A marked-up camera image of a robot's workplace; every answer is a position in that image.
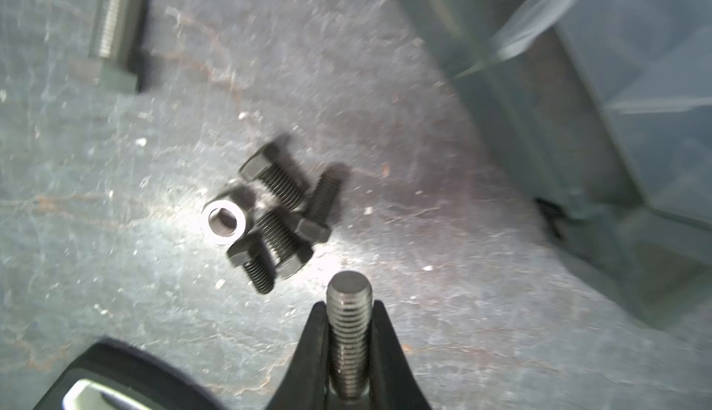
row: hex bolt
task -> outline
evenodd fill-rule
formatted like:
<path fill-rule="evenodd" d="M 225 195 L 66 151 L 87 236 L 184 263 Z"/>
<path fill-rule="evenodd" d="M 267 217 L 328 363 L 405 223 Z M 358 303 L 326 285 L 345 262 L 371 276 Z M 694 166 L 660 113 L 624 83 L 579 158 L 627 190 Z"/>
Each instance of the hex bolt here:
<path fill-rule="evenodd" d="M 309 199 L 304 214 L 291 213 L 285 218 L 287 227 L 310 243 L 326 243 L 331 237 L 331 229 L 326 220 L 339 196 L 341 180 L 324 172 Z"/>
<path fill-rule="evenodd" d="M 280 167 L 277 162 L 278 153 L 274 144 L 263 146 L 240 167 L 240 175 L 246 181 L 262 181 L 285 208 L 295 210 L 304 200 L 304 191 Z"/>
<path fill-rule="evenodd" d="M 274 277 L 261 246 L 259 234 L 250 233 L 227 249 L 227 258 L 234 267 L 243 267 L 257 292 L 268 294 L 274 288 Z"/>
<path fill-rule="evenodd" d="M 326 289 L 331 383 L 346 400 L 359 399 L 369 380 L 373 292 L 359 272 L 338 272 Z"/>
<path fill-rule="evenodd" d="M 277 210 L 267 212 L 257 220 L 256 226 L 262 232 L 267 245 L 277 254 L 278 263 L 275 270 L 282 279 L 296 274 L 314 254 L 307 242 L 299 240 L 282 223 Z"/>
<path fill-rule="evenodd" d="M 138 76 L 128 69 L 145 0 L 98 0 L 85 71 L 95 85 L 132 93 Z"/>

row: black hex bolt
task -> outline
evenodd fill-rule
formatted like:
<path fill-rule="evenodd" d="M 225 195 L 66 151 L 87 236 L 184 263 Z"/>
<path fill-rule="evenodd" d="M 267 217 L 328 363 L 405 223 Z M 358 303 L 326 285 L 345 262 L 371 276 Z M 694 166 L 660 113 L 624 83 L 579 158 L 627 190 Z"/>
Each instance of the black hex bolt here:
<path fill-rule="evenodd" d="M 274 288 L 274 277 L 267 268 L 259 234 L 250 233 L 237 240 L 227 249 L 227 258 L 234 267 L 243 267 L 260 294 L 268 294 Z"/>
<path fill-rule="evenodd" d="M 240 167 L 240 175 L 248 182 L 262 181 L 285 208 L 295 210 L 304 200 L 304 191 L 280 167 L 278 155 L 279 149 L 274 144 L 263 146 Z"/>
<path fill-rule="evenodd" d="M 309 243 L 299 240 L 282 222 L 279 211 L 270 210 L 256 226 L 261 230 L 267 245 L 277 254 L 277 274 L 286 279 L 299 271 L 314 252 Z"/>
<path fill-rule="evenodd" d="M 285 218 L 286 226 L 310 243 L 326 243 L 331 237 L 331 229 L 326 220 L 339 196 L 341 179 L 324 172 L 309 199 L 303 214 L 293 212 Z"/>

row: silver bolt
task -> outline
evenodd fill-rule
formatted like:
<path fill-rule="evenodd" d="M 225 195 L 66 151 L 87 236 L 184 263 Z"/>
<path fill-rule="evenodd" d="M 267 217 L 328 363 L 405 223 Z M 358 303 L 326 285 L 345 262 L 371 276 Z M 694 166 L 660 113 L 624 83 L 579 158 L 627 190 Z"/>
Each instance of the silver bolt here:
<path fill-rule="evenodd" d="M 373 292 L 359 272 L 342 271 L 326 290 L 331 379 L 339 397 L 359 399 L 369 379 L 369 333 Z"/>
<path fill-rule="evenodd" d="M 134 92 L 138 77 L 128 70 L 144 0 L 98 0 L 86 72 L 93 83 Z"/>

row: nut hole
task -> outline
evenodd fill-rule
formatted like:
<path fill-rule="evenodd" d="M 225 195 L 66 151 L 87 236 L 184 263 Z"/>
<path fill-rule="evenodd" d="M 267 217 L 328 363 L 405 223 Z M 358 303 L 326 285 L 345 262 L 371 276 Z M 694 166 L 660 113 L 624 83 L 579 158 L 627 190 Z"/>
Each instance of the nut hole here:
<path fill-rule="evenodd" d="M 216 236 L 229 237 L 235 233 L 237 218 L 229 210 L 219 208 L 210 212 L 208 224 Z"/>

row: metal fastener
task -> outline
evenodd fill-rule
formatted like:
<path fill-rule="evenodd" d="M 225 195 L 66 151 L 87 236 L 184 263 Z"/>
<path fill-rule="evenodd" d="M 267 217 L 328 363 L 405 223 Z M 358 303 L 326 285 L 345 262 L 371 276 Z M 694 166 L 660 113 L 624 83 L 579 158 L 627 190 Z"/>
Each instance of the metal fastener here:
<path fill-rule="evenodd" d="M 260 148 L 242 167 L 240 175 L 246 181 L 259 180 L 289 210 L 295 210 L 304 200 L 304 191 L 277 162 L 279 150 L 274 144 Z"/>
<path fill-rule="evenodd" d="M 299 240 L 284 226 L 277 210 L 267 212 L 257 221 L 256 226 L 262 232 L 267 245 L 277 255 L 275 270 L 282 279 L 296 274 L 314 254 L 309 243 Z"/>
<path fill-rule="evenodd" d="M 251 233 L 237 240 L 227 249 L 227 258 L 234 267 L 243 267 L 260 294 L 268 294 L 274 288 L 274 277 L 268 269 L 259 234 Z"/>
<path fill-rule="evenodd" d="M 98 0 L 85 76 L 95 85 L 132 93 L 138 76 L 128 69 L 145 0 Z"/>
<path fill-rule="evenodd" d="M 326 220 L 341 190 L 341 179 L 324 172 L 303 214 L 292 212 L 285 218 L 289 229 L 311 243 L 326 243 L 331 229 Z"/>
<path fill-rule="evenodd" d="M 331 379 L 343 399 L 360 398 L 368 384 L 372 310 L 373 292 L 363 274 L 342 271 L 331 279 L 326 290 Z"/>
<path fill-rule="evenodd" d="M 200 228 L 203 234 L 216 245 L 231 245 L 248 229 L 250 210 L 226 193 L 209 202 L 203 208 Z"/>

